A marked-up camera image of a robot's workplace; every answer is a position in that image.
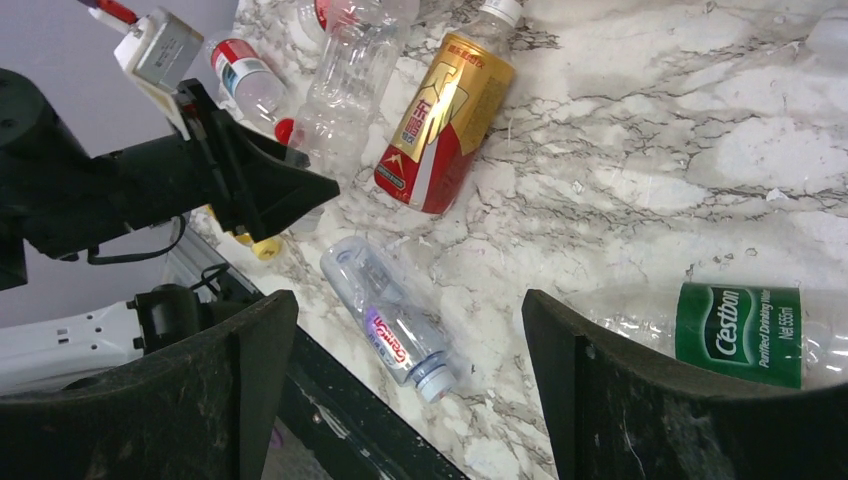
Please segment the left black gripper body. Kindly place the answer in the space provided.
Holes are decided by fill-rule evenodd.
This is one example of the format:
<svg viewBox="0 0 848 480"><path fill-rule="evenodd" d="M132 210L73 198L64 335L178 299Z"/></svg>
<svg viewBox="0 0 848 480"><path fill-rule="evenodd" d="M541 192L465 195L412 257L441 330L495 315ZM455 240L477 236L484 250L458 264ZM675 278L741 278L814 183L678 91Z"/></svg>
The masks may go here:
<svg viewBox="0 0 848 480"><path fill-rule="evenodd" d="M188 135L176 131L95 159L105 187L86 200L88 232L131 232L209 205L239 226L239 125L196 79L175 95Z"/></svg>

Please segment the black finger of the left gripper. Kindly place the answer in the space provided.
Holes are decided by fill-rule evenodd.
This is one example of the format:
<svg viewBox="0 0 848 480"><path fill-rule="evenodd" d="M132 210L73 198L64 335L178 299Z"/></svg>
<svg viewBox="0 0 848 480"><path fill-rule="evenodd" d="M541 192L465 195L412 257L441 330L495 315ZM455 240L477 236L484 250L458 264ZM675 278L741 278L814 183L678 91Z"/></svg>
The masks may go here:
<svg viewBox="0 0 848 480"><path fill-rule="evenodd" d="M340 194L335 180L296 165L306 154L242 126L224 110L211 114L211 140L226 190L211 208L226 232L264 240Z"/></svg>

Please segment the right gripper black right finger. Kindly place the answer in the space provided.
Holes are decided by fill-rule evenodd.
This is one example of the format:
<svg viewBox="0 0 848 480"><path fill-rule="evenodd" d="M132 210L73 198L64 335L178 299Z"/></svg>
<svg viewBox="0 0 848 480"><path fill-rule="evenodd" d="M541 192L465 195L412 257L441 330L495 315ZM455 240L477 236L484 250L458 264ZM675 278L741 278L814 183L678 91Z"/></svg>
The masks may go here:
<svg viewBox="0 0 848 480"><path fill-rule="evenodd" d="M562 479L843 479L847 387L703 370L529 290L522 318Z"/></svg>

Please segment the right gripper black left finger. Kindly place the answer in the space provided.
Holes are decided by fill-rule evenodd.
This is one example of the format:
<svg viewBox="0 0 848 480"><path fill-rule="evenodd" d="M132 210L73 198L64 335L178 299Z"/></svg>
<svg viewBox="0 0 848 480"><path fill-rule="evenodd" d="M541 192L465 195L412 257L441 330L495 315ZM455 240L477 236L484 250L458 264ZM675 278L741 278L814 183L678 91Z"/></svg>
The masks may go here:
<svg viewBox="0 0 848 480"><path fill-rule="evenodd" d="M280 290L71 390L1 401L5 479L258 479L297 327Z"/></svg>

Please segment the small blue tinted water bottle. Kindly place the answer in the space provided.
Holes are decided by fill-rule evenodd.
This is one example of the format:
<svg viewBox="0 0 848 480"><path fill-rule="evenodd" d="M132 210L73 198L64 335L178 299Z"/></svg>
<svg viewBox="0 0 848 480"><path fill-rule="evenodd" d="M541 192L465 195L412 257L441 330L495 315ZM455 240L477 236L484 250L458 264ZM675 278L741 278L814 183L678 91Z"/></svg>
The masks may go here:
<svg viewBox="0 0 848 480"><path fill-rule="evenodd" d="M320 268L395 382L429 403L457 385L437 315L401 282L398 269L361 236L329 247Z"/></svg>

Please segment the gold red drink bottle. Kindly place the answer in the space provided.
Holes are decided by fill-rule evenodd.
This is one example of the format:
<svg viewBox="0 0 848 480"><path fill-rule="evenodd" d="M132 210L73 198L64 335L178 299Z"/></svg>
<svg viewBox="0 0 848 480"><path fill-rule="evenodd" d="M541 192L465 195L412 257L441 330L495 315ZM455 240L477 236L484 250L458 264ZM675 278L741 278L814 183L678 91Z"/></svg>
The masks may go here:
<svg viewBox="0 0 848 480"><path fill-rule="evenodd" d="M373 179L385 193L428 214L453 203L516 70L509 38L518 1L486 1L478 17L444 35Z"/></svg>

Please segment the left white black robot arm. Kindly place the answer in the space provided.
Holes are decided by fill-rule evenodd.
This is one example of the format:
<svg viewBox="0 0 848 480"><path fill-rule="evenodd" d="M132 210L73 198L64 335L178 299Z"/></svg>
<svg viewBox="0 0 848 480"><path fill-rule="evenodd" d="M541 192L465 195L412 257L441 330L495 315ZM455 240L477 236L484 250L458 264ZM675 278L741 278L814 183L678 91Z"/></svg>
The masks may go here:
<svg viewBox="0 0 848 480"><path fill-rule="evenodd" d="M98 157L80 146L39 88L1 73L1 286L27 281L24 249L62 261L134 263L101 246L210 207L225 231L266 240L338 196L308 156L220 109L194 79L172 95L183 127ZM189 338L233 314L166 284L127 302L1 332L1 392L55 391Z"/></svg>

